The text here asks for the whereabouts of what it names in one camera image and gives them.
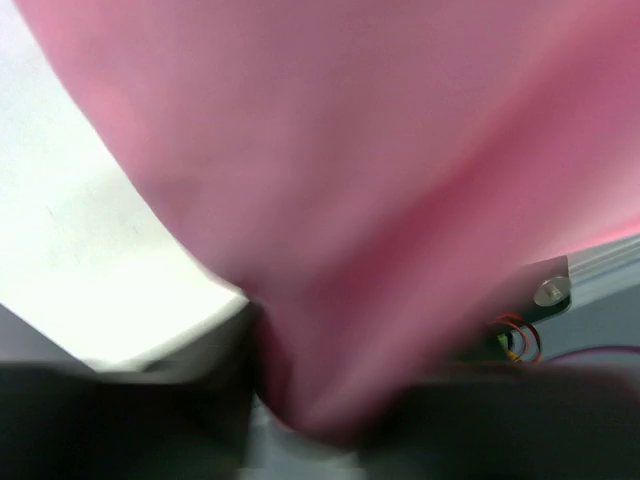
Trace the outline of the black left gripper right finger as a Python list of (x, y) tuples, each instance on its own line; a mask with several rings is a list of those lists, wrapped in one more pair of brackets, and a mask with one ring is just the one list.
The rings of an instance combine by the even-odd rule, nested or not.
[(456, 368), (409, 389), (359, 460), (371, 479), (636, 479), (639, 370)]

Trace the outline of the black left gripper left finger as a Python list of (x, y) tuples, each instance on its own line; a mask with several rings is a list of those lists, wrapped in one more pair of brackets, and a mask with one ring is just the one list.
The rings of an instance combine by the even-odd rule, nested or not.
[(139, 371), (99, 373), (1, 313), (5, 479), (237, 479), (254, 395), (242, 307)]

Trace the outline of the pink pillowcase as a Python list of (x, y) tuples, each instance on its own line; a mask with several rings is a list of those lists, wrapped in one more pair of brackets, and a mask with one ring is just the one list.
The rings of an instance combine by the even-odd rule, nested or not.
[(349, 437), (519, 266), (639, 230), (635, 1), (21, 1), (139, 194)]

